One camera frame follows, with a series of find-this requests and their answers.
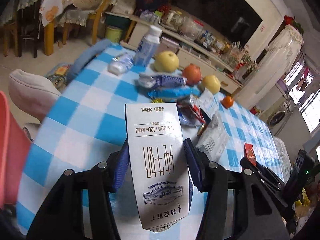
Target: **red lid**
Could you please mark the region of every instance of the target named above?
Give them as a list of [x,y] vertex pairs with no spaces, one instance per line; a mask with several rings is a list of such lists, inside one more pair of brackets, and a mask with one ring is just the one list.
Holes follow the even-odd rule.
[[193,22],[198,23],[199,25],[201,25],[203,27],[203,24],[197,20],[194,20]]

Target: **washing machine door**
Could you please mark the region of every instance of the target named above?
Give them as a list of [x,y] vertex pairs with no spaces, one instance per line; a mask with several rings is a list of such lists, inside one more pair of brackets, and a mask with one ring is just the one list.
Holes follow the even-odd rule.
[[284,110],[279,110],[275,113],[273,113],[269,118],[268,118],[268,126],[275,126],[277,123],[281,122],[281,120],[285,117],[286,111]]

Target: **metal screw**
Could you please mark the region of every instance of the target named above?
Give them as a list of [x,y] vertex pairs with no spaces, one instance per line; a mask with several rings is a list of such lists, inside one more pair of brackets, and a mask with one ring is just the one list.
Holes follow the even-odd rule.
[[66,176],[69,176],[69,175],[71,175],[73,173],[73,170],[71,170],[71,169],[68,169],[68,170],[65,170],[64,171],[64,175],[66,175]]
[[107,166],[108,166],[108,164],[107,164],[106,162],[100,162],[100,163],[98,164],[98,167],[101,168],[101,169],[104,169],[104,168],[107,167]]
[[209,162],[209,167],[216,169],[216,168],[218,168],[218,164],[216,162]]
[[252,170],[250,170],[250,169],[245,169],[245,170],[244,170],[244,174],[245,174],[245,175],[250,176],[250,175],[252,175],[252,173],[253,173],[253,172],[252,172]]

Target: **apple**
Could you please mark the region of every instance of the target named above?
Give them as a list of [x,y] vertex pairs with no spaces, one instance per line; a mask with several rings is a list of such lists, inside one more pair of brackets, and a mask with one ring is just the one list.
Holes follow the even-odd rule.
[[169,50],[160,52],[155,57],[154,67],[158,72],[172,73],[179,67],[179,58],[174,52]]
[[201,81],[201,86],[209,89],[209,91],[214,95],[219,92],[221,83],[215,75],[205,76]]

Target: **white milk carton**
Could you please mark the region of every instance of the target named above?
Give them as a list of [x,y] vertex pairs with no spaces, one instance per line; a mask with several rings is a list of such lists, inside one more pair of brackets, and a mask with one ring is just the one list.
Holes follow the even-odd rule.
[[175,103],[126,104],[134,192],[142,227],[162,231],[189,212],[189,177]]

